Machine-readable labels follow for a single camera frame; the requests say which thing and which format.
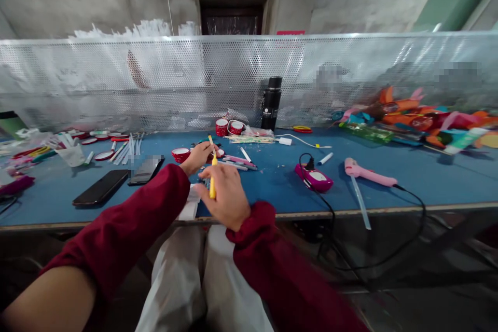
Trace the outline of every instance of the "thermos lid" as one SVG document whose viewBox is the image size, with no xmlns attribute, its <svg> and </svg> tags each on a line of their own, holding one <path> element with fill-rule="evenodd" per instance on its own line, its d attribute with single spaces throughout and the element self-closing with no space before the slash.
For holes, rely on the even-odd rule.
<svg viewBox="0 0 498 332">
<path fill-rule="evenodd" d="M 282 77 L 270 77 L 268 79 L 268 88 L 280 88 L 282 86 Z"/>
</svg>

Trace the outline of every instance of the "person's right hand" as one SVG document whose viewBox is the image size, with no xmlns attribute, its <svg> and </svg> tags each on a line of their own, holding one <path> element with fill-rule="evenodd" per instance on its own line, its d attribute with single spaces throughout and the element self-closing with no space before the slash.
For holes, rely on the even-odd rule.
<svg viewBox="0 0 498 332">
<path fill-rule="evenodd" d="M 201 178 L 214 178 L 216 199 L 209 197 L 203 184 L 195 184 L 194 189 L 210 213 L 225 227 L 238 232 L 242 223 L 251 215 L 251 207 L 240 182 L 239 171 L 230 165 L 209 166 L 199 174 Z"/>
</svg>

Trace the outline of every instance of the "metal mesh partition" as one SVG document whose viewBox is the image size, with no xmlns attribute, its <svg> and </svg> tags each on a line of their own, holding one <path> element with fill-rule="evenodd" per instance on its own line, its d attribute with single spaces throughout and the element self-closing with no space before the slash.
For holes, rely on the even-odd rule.
<svg viewBox="0 0 498 332">
<path fill-rule="evenodd" d="M 0 105 L 31 127 L 177 131 L 230 110 L 260 125 L 283 77 L 277 125 L 324 125 L 382 87 L 423 104 L 498 108 L 498 33 L 199 36 L 0 42 Z"/>
</svg>

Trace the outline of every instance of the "maroon jacket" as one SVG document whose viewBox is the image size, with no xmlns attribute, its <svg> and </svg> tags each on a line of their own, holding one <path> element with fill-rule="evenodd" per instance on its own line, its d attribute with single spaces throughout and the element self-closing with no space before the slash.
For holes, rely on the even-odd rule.
<svg viewBox="0 0 498 332">
<path fill-rule="evenodd" d="M 127 201 L 104 210 L 41 273 L 58 266 L 79 267 L 93 277 L 99 295 L 111 300 L 138 259 L 179 215 L 189 187 L 185 172 L 167 165 Z M 274 208 L 257 202 L 240 231 L 227 230 L 227 238 L 235 243 L 235 264 L 267 303 L 277 329 L 367 332 L 274 223 Z"/>
</svg>

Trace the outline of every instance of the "phone screen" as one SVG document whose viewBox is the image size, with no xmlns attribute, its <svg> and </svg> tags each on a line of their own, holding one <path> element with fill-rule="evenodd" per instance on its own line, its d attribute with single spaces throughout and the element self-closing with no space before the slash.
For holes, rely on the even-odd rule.
<svg viewBox="0 0 498 332">
<path fill-rule="evenodd" d="M 163 162 L 164 156 L 151 156 L 147 158 L 130 179 L 128 185 L 146 184 L 157 174 Z"/>
<path fill-rule="evenodd" d="M 74 199 L 73 205 L 96 205 L 110 198 L 128 178 L 128 170 L 112 170 Z"/>
</svg>

